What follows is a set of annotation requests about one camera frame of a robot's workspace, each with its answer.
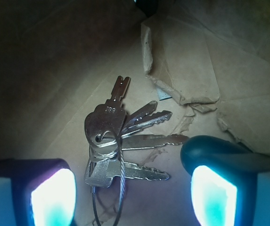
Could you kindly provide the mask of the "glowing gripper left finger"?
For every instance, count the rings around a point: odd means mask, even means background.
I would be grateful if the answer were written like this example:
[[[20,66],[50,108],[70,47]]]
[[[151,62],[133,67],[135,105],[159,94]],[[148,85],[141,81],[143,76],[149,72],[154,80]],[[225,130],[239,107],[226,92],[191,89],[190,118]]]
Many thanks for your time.
[[[68,226],[75,205],[75,175],[65,160],[0,160],[0,226]]]

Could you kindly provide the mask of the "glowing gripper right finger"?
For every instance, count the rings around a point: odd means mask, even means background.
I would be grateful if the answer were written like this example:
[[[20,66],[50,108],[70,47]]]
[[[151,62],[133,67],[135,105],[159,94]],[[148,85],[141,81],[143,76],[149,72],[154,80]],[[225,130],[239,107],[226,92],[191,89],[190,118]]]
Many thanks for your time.
[[[241,176],[198,166],[191,200],[202,226],[270,226],[270,171]]]

